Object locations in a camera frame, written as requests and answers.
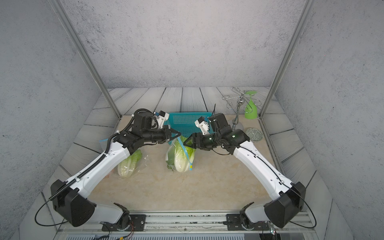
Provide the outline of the chinese cabbage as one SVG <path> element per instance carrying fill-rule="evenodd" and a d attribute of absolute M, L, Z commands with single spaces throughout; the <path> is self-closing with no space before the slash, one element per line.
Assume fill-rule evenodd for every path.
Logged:
<path fill-rule="evenodd" d="M 130 178 L 142 157 L 142 151 L 137 150 L 131 156 L 120 162 L 117 166 L 118 175 L 121 178 Z"/>
<path fill-rule="evenodd" d="M 173 172 L 176 170 L 175 167 L 175 150 L 176 147 L 174 144 L 171 144 L 166 155 L 166 163 L 167 163 L 167 168 L 172 170 Z"/>
<path fill-rule="evenodd" d="M 179 142 L 175 142 L 175 167 L 179 173 L 184 173 L 193 169 L 195 158 L 195 149 L 182 146 Z"/>

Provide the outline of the clear zipper bag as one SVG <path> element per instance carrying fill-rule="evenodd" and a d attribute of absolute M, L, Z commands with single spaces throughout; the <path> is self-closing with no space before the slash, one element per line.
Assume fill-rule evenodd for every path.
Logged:
<path fill-rule="evenodd" d="M 165 158 L 168 169 L 179 173 L 193 170 L 196 150 L 184 146 L 186 139 L 186 137 L 180 136 L 171 142 Z"/>
<path fill-rule="evenodd" d="M 95 168 L 98 177 L 107 178 L 116 174 L 121 179 L 128 179 L 142 171 L 148 162 L 148 155 L 141 149 L 130 154 L 127 148 L 118 142 L 111 142 L 108 153 L 103 153 L 105 157 Z"/>

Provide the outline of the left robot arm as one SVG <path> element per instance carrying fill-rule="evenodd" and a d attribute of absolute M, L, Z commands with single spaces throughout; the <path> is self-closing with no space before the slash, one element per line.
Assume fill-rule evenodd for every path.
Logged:
<path fill-rule="evenodd" d="M 139 148 L 180 137 L 179 131 L 164 124 L 168 118 L 169 114 L 163 111 L 136 110 L 127 126 L 108 138 L 102 154 L 66 181 L 57 180 L 51 185 L 49 201 L 54 210 L 73 227 L 96 222 L 104 224 L 108 230 L 130 229 L 132 219 L 127 208 L 117 203 L 96 204 L 88 197 L 101 180 Z"/>

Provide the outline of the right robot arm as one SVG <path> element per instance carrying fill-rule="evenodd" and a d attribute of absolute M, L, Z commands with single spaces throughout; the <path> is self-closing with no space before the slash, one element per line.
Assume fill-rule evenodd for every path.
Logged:
<path fill-rule="evenodd" d="M 271 201 L 257 205 L 250 203 L 240 211 L 240 223 L 245 230 L 252 230 L 255 224 L 271 222 L 283 228 L 306 205 L 306 187 L 293 183 L 280 173 L 255 147 L 246 133 L 233 130 L 224 114 L 218 113 L 207 119 L 200 117 L 195 121 L 200 132 L 191 134 L 184 146 L 205 151 L 216 147 L 225 149 L 239 159 L 266 189 Z"/>

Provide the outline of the teal plastic basket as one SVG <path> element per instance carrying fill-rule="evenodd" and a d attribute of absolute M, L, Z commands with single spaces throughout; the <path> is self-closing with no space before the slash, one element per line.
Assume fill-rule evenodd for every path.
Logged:
<path fill-rule="evenodd" d="M 203 117 L 208 122 L 208 117 L 212 115 L 210 112 L 186 112 L 186 113 L 169 113 L 169 118 L 165 121 L 165 125 L 169 125 L 172 129 L 181 133 L 182 136 L 188 138 L 193 133 L 202 133 L 195 125 L 195 121 Z"/>

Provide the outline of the silver metal cup rack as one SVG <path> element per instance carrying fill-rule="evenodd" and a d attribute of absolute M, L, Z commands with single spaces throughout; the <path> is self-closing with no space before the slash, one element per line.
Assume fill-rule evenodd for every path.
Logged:
<path fill-rule="evenodd" d="M 239 88 L 236 88 L 236 87 L 231 87 L 231 91 L 237 95 L 234 97 L 231 97 L 230 95 L 224 95 L 222 97 L 222 99 L 227 102 L 227 108 L 229 110 L 233 110 L 236 114 L 235 118 L 230 123 L 230 126 L 232 127 L 233 130 L 244 130 L 244 126 L 240 122 L 240 115 L 244 114 L 244 116 L 245 116 L 245 108 L 246 108 L 246 105 L 249 101 L 249 96 L 245 95 L 245 93 L 247 91 L 240 90 Z M 253 101 L 259 109 L 259 107 L 261 106 L 261 101 L 258 99 L 255 99 L 255 101 L 259 102 L 259 104 L 257 105 Z"/>

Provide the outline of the green plastic goblet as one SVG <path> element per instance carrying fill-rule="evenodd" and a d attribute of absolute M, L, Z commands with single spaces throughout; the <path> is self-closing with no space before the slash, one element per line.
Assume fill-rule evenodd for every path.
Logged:
<path fill-rule="evenodd" d="M 254 96 L 257 91 L 247 91 L 245 95 L 249 96 L 249 101 L 245 108 L 245 118 L 249 120 L 256 119 L 258 117 L 258 107 L 253 102 L 252 96 Z"/>

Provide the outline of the aluminium front rail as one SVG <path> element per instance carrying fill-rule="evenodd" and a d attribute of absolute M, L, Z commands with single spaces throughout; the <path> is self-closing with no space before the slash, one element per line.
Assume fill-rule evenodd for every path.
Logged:
<path fill-rule="evenodd" d="M 278 228 L 271 222 L 269 230 L 228 231 L 223 224 L 227 214 L 239 214 L 237 211 L 205 212 L 133 212 L 131 215 L 146 215 L 143 232 L 103 232 L 102 224 L 86 223 L 80 227 L 61 224 L 55 236 L 56 240 L 90 240 L 108 235 L 109 239 L 126 236 L 128 240 L 138 239 L 261 239 L 261 240 L 317 240 L 316 231 L 311 227 L 312 219 L 306 212 L 300 212 L 291 223 Z"/>

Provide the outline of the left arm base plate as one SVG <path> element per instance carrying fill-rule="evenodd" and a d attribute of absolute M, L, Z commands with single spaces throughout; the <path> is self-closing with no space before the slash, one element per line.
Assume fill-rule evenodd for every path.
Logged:
<path fill-rule="evenodd" d="M 102 223 L 103 232 L 143 232 L 146 224 L 146 215 L 123 215 L 117 223 Z"/>

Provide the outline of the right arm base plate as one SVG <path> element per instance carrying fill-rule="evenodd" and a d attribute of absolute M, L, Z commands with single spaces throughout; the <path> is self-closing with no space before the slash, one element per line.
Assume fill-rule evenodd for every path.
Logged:
<path fill-rule="evenodd" d="M 269 230 L 268 222 L 252 223 L 241 214 L 227 214 L 223 224 L 227 226 L 228 231 L 261 231 Z"/>

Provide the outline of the left aluminium frame post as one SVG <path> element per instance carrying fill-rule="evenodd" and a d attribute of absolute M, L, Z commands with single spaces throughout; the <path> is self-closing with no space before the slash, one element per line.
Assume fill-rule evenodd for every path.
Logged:
<path fill-rule="evenodd" d="M 75 45 L 81 59 L 83 60 L 84 64 L 86 65 L 87 69 L 89 70 L 92 78 L 94 79 L 95 83 L 97 84 L 98 88 L 100 89 L 101 93 L 105 97 L 107 103 L 112 108 L 114 114 L 117 116 L 117 118 L 120 120 L 122 118 L 122 114 L 117 108 L 113 98 L 111 97 L 109 91 L 107 90 L 107 87 L 105 83 L 103 82 L 100 74 L 98 73 L 92 59 L 90 58 L 89 54 L 87 53 L 87 50 L 82 43 L 78 33 L 76 32 L 73 24 L 71 23 L 70 18 L 68 17 L 62 3 L 58 0 L 49 0 L 49 3 L 51 7 L 53 8 L 54 12 L 56 13 L 59 21 L 61 22 L 63 28 L 65 29 L 66 33 L 70 37 L 72 43 Z"/>

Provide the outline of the aluminium frame post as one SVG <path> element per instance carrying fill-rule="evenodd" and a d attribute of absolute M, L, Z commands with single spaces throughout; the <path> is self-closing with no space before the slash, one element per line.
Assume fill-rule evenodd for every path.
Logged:
<path fill-rule="evenodd" d="M 279 87 L 279 84 L 281 83 L 281 81 L 283 79 L 284 73 L 285 73 L 285 71 L 289 65 L 289 62 L 290 62 L 292 56 L 293 56 L 295 48 L 296 48 L 296 46 L 300 40 L 300 37 L 304 31 L 305 25 L 306 25 L 310 15 L 311 15 L 311 12 L 313 10 L 315 3 L 316 3 L 315 0 L 307 0 L 305 2 L 301 16 L 298 20 L 298 23 L 295 27 L 293 34 L 292 34 L 292 37 L 290 39 L 290 42 L 288 44 L 288 47 L 287 47 L 286 52 L 284 54 L 284 57 L 281 61 L 281 64 L 278 68 L 278 71 L 275 75 L 275 78 L 274 78 L 274 80 L 270 86 L 270 90 L 268 92 L 266 101 L 263 105 L 263 108 L 262 108 L 260 114 L 259 114 L 260 119 L 262 119 L 264 117 L 264 115 L 267 113 L 269 105 L 270 105 L 270 103 L 273 99 L 273 96 L 275 95 L 275 93 Z"/>
<path fill-rule="evenodd" d="M 98 88 L 100 89 L 101 93 L 105 97 L 107 103 L 112 108 L 114 114 L 117 116 L 117 118 L 120 120 L 122 118 L 122 114 L 117 108 L 113 98 L 111 97 L 109 91 L 107 90 L 107 87 L 105 83 L 103 82 L 100 74 L 98 73 L 92 59 L 90 58 L 89 54 L 87 53 L 87 50 L 82 43 L 78 33 L 76 32 L 73 24 L 71 23 L 70 18 L 68 17 L 62 3 L 58 0 L 49 0 L 49 3 L 51 7 L 53 8 L 54 12 L 56 13 L 59 21 L 61 22 L 63 28 L 65 29 L 66 33 L 70 37 L 72 43 L 75 45 L 81 59 L 83 60 L 84 64 L 86 65 L 87 69 L 89 70 L 92 78 L 94 79 L 95 83 L 97 84 Z"/>

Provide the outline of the right aluminium frame post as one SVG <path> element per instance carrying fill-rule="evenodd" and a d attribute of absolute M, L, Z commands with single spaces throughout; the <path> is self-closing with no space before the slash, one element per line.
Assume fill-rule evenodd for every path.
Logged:
<path fill-rule="evenodd" d="M 259 114 L 260 119 L 262 119 L 264 117 L 264 115 L 267 113 L 269 105 L 270 105 L 270 103 L 273 99 L 273 96 L 275 95 L 275 93 L 279 87 L 279 84 L 281 83 L 281 81 L 283 79 L 284 73 L 285 73 L 285 71 L 289 65 L 289 62 L 290 62 L 292 56 L 293 56 L 295 48 L 296 48 L 296 46 L 300 40 L 300 37 L 304 31 L 305 25 L 306 25 L 310 15 L 311 15 L 311 12 L 313 10 L 315 3 L 316 3 L 315 0 L 307 0 L 305 2 L 301 16 L 298 20 L 298 23 L 295 27 L 293 34 L 292 34 L 292 37 L 290 39 L 290 42 L 288 44 L 288 47 L 287 47 L 286 52 L 284 54 L 284 57 L 281 61 L 281 64 L 278 68 L 278 71 L 275 75 L 275 78 L 274 78 L 274 80 L 270 86 L 270 90 L 268 92 L 266 101 L 263 105 L 263 108 L 262 108 L 260 114 Z"/>

